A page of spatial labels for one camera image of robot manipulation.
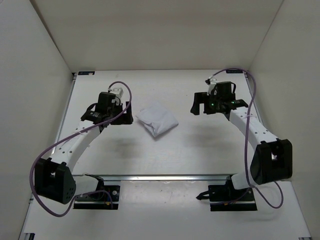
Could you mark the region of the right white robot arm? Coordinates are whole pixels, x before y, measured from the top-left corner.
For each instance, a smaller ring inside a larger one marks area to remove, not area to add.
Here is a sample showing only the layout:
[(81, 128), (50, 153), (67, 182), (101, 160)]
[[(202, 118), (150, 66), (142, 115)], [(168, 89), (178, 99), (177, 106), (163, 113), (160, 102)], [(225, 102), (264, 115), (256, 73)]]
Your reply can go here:
[(247, 143), (254, 150), (253, 158), (247, 161), (244, 172), (232, 175), (232, 183), (224, 187), (226, 198), (236, 200), (242, 195), (242, 189), (291, 178), (292, 143), (267, 130), (259, 119), (249, 112), (248, 104), (242, 99), (236, 99), (235, 83), (218, 81), (215, 78), (205, 82), (208, 90), (194, 94), (190, 112), (198, 116), (200, 105), (203, 105), (204, 114), (223, 114), (247, 138)]

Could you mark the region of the white skirt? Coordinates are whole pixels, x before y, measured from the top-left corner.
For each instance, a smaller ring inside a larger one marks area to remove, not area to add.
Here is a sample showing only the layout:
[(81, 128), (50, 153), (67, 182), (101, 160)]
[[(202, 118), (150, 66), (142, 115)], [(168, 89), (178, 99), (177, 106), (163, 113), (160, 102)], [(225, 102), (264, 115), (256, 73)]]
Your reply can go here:
[(179, 125), (174, 115), (157, 101), (140, 110), (136, 117), (154, 138)]

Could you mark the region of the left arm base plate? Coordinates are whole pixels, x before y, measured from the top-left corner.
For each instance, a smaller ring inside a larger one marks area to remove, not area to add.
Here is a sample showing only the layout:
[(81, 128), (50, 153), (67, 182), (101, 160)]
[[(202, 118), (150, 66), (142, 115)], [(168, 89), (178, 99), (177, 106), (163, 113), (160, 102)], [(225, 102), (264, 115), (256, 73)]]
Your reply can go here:
[(78, 196), (73, 208), (76, 210), (118, 210), (120, 200), (120, 185), (103, 185), (98, 190), (109, 193), (99, 192), (92, 195)]

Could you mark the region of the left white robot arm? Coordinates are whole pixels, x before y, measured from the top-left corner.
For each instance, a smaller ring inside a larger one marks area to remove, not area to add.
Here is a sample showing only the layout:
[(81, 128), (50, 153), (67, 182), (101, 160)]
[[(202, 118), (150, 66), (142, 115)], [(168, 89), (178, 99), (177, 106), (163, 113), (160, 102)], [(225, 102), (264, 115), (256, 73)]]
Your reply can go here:
[(103, 184), (94, 180), (75, 180), (72, 172), (79, 158), (109, 125), (133, 123), (130, 103), (122, 102), (121, 87), (101, 92), (80, 118), (76, 136), (60, 143), (48, 158), (40, 158), (32, 176), (33, 193), (61, 204), (69, 203), (77, 194), (87, 192), (93, 199), (104, 195)]

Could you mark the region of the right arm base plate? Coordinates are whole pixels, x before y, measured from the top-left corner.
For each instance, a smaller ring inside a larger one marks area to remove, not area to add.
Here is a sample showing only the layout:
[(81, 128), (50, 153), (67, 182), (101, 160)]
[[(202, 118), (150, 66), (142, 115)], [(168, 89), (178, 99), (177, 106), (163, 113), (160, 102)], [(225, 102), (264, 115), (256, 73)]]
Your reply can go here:
[(257, 205), (252, 188), (235, 189), (230, 180), (223, 185), (209, 185), (197, 200), (209, 200), (211, 212), (253, 212)]

